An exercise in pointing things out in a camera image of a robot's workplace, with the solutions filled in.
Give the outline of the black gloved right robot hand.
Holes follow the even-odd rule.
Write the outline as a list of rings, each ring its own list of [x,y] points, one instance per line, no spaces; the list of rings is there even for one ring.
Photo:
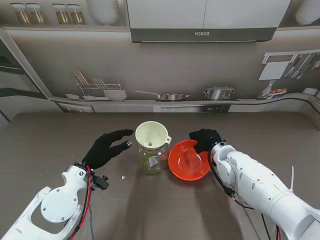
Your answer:
[[[197,142],[194,149],[198,154],[208,152],[212,146],[222,141],[221,136],[216,130],[204,128],[190,132],[189,138]]]

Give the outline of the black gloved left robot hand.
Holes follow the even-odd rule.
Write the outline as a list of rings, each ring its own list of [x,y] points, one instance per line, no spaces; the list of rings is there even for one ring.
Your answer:
[[[115,146],[112,146],[112,143],[121,140],[123,137],[131,136],[133,133],[134,131],[132,129],[121,129],[104,133],[95,140],[93,146],[81,161],[81,164],[93,170],[103,167],[112,158],[129,149],[132,145],[130,140]]]

